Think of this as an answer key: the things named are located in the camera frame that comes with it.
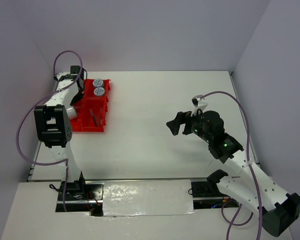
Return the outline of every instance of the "red tray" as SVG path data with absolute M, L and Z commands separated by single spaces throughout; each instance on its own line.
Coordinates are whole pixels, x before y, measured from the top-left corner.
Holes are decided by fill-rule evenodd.
M 104 96 L 95 96 L 93 79 L 87 79 L 85 82 L 84 97 L 74 105 L 78 117 L 71 120 L 74 132 L 103 133 L 106 125 L 105 116 L 108 111 L 110 80 L 103 80 L 105 89 Z

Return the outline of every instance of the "tabletop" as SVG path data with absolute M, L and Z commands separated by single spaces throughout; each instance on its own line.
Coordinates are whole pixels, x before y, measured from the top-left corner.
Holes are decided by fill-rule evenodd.
M 111 79 L 111 91 L 105 133 L 74 133 L 71 140 L 86 180 L 206 178 L 218 169 L 235 176 L 213 158 L 203 140 L 182 135 L 182 127 L 173 136 L 166 126 L 179 111 L 194 109 L 196 95 L 218 90 L 235 95 L 227 71 L 93 71 L 88 77 Z M 223 94 L 206 101 L 206 110 L 217 111 L 226 132 L 244 146 L 246 130 L 237 104 Z M 44 144 L 37 161 L 54 162 Z M 60 180 L 64 174 L 60 166 L 37 165 L 31 180 Z
M 91 217 L 86 212 L 55 212 L 58 193 L 49 184 L 24 182 L 16 192 L 2 240 L 224 240 L 228 223 L 220 209 L 202 209 L 194 214 L 165 216 Z M 226 208 L 229 219 L 236 208 Z M 250 211 L 244 207 L 237 217 L 244 222 Z M 245 226 L 233 227 L 230 240 L 254 240 L 257 217 Z M 289 229 L 275 238 L 262 230 L 262 240 L 292 240 Z

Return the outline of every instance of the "wall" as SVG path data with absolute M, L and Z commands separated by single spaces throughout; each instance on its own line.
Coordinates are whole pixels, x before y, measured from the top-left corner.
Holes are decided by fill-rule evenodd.
M 12 1 L 50 64 L 68 48 L 89 71 L 234 70 L 269 2 Z
M 300 195 L 300 0 L 272 0 L 245 49 L 234 83 L 267 173 Z M 291 226 L 300 240 L 300 218 Z
M 29 165 L 15 147 L 16 129 L 26 110 L 51 90 L 52 70 L 8 0 L 0 0 L 0 239 L 18 182 Z M 33 116 L 21 133 L 21 147 L 33 156 L 38 140 Z

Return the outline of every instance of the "purple cable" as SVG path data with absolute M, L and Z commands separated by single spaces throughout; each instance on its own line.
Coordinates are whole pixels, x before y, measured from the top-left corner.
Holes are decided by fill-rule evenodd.
M 24 158 L 25 161 L 31 163 L 31 164 L 34 164 L 34 165 L 40 165 L 40 166 L 51 166 L 51 165 L 57 165 L 57 164 L 60 164 L 60 163 L 65 163 L 65 166 L 66 166 L 66 175 L 65 175 L 65 181 L 64 181 L 64 189 L 63 189 L 63 194 L 62 194 L 62 197 L 63 197 L 63 207 L 64 207 L 64 211 L 66 211 L 66 207 L 65 207 L 65 193 L 66 193 L 66 185 L 67 185 L 67 182 L 68 182 L 68 175 L 69 175 L 69 160 L 66 158 L 66 159 L 63 159 L 63 160 L 60 160 L 60 161 L 56 161 L 56 162 L 49 162 L 49 163 L 43 163 L 43 162 L 36 162 L 36 161 L 32 161 L 31 159 L 29 159 L 27 156 L 25 156 L 21 150 L 21 147 L 20 147 L 20 131 L 21 131 L 21 128 L 22 128 L 22 125 L 25 121 L 25 119 L 28 117 L 28 115 L 32 112 L 32 110 L 42 101 L 46 100 L 46 99 L 50 99 L 54 94 L 57 94 L 59 93 L 60 91 L 63 91 L 65 89 L 68 89 L 70 88 L 73 84 L 75 84 L 80 76 L 81 76 L 81 72 L 82 72 L 82 68 L 83 68 L 83 63 L 82 63 L 82 59 L 81 57 L 75 52 L 75 51 L 72 51 L 72 50 L 66 50 L 66 51 L 63 51 L 61 52 L 60 54 L 58 54 L 54 60 L 54 64 L 53 64 L 53 76 L 55 76 L 55 65 L 56 65 L 56 61 L 58 60 L 58 58 L 62 55 L 62 54 L 65 54 L 65 53 L 73 53 L 75 54 L 79 60 L 80 60 L 80 71 L 79 71 L 79 74 L 78 76 L 76 77 L 76 79 L 68 86 L 60 89 L 60 90 L 56 90 L 54 91 L 53 93 L 50 93 L 48 94 L 47 96 L 45 96 L 44 98 L 42 98 L 41 100 L 39 100 L 37 103 L 35 103 L 31 108 L 30 110 L 27 111 L 27 113 L 25 114 L 25 116 L 22 118 L 21 120 L 21 123 L 16 131 L 16 148 L 19 152 L 19 154 L 21 155 L 22 158 Z
M 231 223 L 226 217 L 225 217 L 225 215 L 224 215 L 224 212 L 223 212 L 223 210 L 224 210 L 224 208 L 225 208 L 225 206 L 230 202 L 230 201 L 233 201 L 233 199 L 230 199 L 229 201 L 226 201 L 223 205 L 222 205 L 222 208 L 221 208 L 221 214 L 222 214 L 222 217 L 224 218 L 224 220 L 226 220 L 228 223 Z M 245 221 L 245 222 L 243 222 L 243 223 L 234 223 L 234 224 L 232 224 L 233 226 L 244 226 L 244 225 L 246 225 L 248 222 L 250 222 L 250 220 L 252 219 L 252 217 L 253 217 L 253 213 L 251 213 L 251 215 L 250 215 L 250 217 L 248 218 L 248 220 L 247 221 Z
M 247 134 L 247 140 L 246 140 L 246 160 L 249 163 L 249 161 L 250 161 L 250 154 L 249 154 L 250 126 L 249 126 L 249 121 L 248 121 L 248 117 L 246 115 L 246 112 L 245 112 L 242 104 L 239 102 L 239 100 L 236 99 L 231 94 L 229 94 L 227 92 L 224 92 L 224 91 L 213 91 L 211 93 L 208 93 L 208 94 L 205 94 L 205 95 L 201 96 L 200 99 L 204 99 L 207 96 L 210 96 L 212 94 L 218 94 L 218 93 L 219 94 L 225 94 L 225 95 L 229 96 L 230 98 L 232 98 L 239 105 L 239 107 L 240 107 L 240 109 L 241 109 L 241 111 L 243 113 L 243 116 L 244 116 L 244 119 L 245 119 L 245 123 L 246 123 L 246 134 Z M 255 173 L 254 173 L 254 170 L 253 170 L 251 164 L 249 164 L 249 168 L 250 168 L 250 171 L 251 171 L 251 175 L 252 175 L 252 178 L 253 178 L 253 181 L 254 181 L 254 184 L 255 184 L 255 188 L 256 188 L 256 194 L 257 194 L 257 197 L 258 197 L 258 204 L 259 204 L 259 224 L 258 224 L 258 233 L 256 235 L 256 240 L 260 240 L 260 238 L 261 238 L 261 231 L 262 231 L 262 202 L 261 202 L 261 193 L 260 193 L 260 189 L 259 189 L 259 184 L 258 184 L 258 182 L 256 180 L 256 176 L 255 176 Z M 231 222 L 229 224 L 228 231 L 227 231 L 227 234 L 226 234 L 226 240 L 229 240 L 230 229 L 231 229 L 232 225 L 234 224 L 234 220 L 235 220 L 236 216 L 239 214 L 240 209 L 241 209 L 241 206 L 239 206 L 238 211 L 235 213 L 235 215 L 233 216 L 233 219 L 231 220 Z

